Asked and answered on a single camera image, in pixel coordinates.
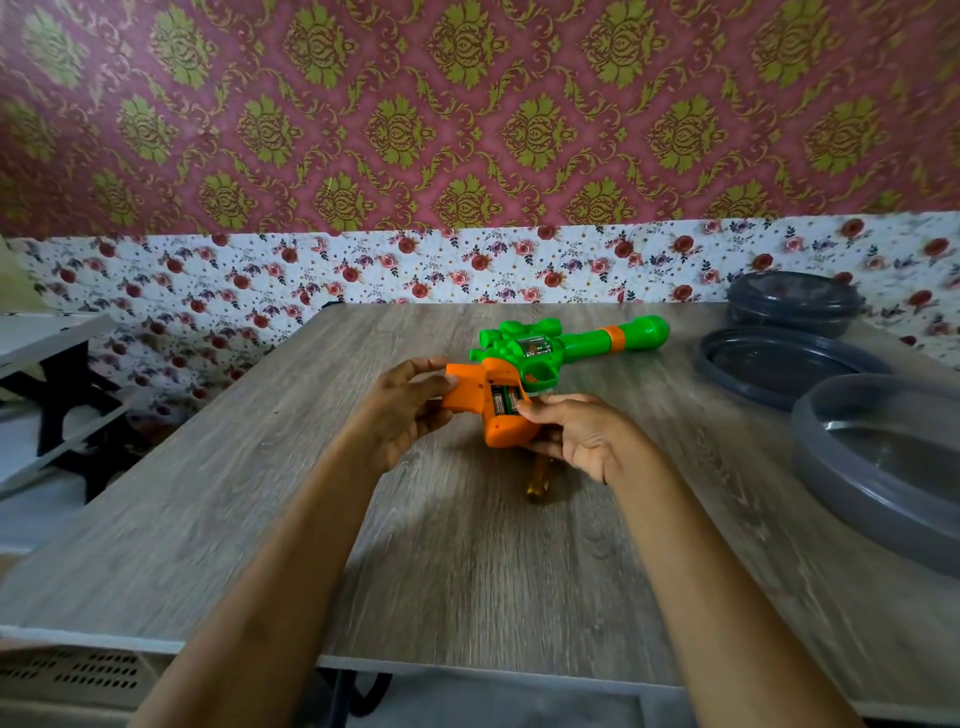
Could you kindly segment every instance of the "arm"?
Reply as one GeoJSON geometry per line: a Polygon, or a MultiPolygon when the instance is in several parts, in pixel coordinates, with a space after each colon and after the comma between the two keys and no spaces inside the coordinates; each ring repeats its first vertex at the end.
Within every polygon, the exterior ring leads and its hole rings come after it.
{"type": "Polygon", "coordinates": [[[286,725],[320,654],[330,599],[373,488],[451,414],[453,382],[412,359],[382,376],[304,479],[251,563],[163,673],[134,728],[286,725]]]}
{"type": "Polygon", "coordinates": [[[555,425],[531,446],[613,490],[704,728],[852,728],[863,723],[727,546],[656,445],[588,395],[521,403],[555,425]]]}

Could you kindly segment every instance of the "orange ring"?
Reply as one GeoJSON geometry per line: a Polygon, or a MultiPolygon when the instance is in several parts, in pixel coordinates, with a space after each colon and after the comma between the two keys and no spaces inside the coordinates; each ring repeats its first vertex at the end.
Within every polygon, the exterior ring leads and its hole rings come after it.
{"type": "Polygon", "coordinates": [[[598,329],[605,331],[610,336],[610,353],[622,352],[627,348],[627,334],[620,327],[602,327],[598,329]]]}

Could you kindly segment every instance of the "hand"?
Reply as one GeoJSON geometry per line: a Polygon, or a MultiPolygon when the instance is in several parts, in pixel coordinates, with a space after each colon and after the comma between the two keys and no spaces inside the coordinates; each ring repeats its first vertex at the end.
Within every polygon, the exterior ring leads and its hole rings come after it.
{"type": "Polygon", "coordinates": [[[447,357],[407,359],[383,373],[367,398],[350,417],[344,432],[361,438],[372,438],[371,462],[380,473],[392,470],[400,457],[424,435],[440,429],[453,417],[440,408],[441,395],[457,383],[456,376],[429,376],[411,381],[415,376],[438,372],[446,366],[447,357]]]}
{"type": "Polygon", "coordinates": [[[547,395],[521,401],[517,409],[530,422],[547,425],[526,448],[563,459],[607,485],[638,449],[655,448],[633,420],[594,395],[547,395]]]}

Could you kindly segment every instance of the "damask wallpaper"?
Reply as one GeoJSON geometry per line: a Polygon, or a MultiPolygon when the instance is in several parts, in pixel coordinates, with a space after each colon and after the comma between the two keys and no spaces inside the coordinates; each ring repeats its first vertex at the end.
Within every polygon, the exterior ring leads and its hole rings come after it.
{"type": "Polygon", "coordinates": [[[960,206],[953,0],[0,4],[0,232],[960,206]]]}
{"type": "Polygon", "coordinates": [[[113,316],[93,366],[165,420],[210,402],[310,317],[335,316],[320,312],[329,302],[680,306],[778,269],[855,285],[866,321],[960,368],[960,212],[8,243],[50,306],[113,316]]]}

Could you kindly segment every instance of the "person's right arm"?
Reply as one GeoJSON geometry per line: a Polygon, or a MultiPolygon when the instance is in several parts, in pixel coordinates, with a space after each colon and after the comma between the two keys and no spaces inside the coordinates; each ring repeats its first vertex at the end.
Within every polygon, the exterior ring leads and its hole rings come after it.
{"type": "Polygon", "coordinates": [[[589,395],[522,402],[530,446],[607,483],[623,509],[703,728],[863,723],[743,568],[673,464],[589,395]]]}

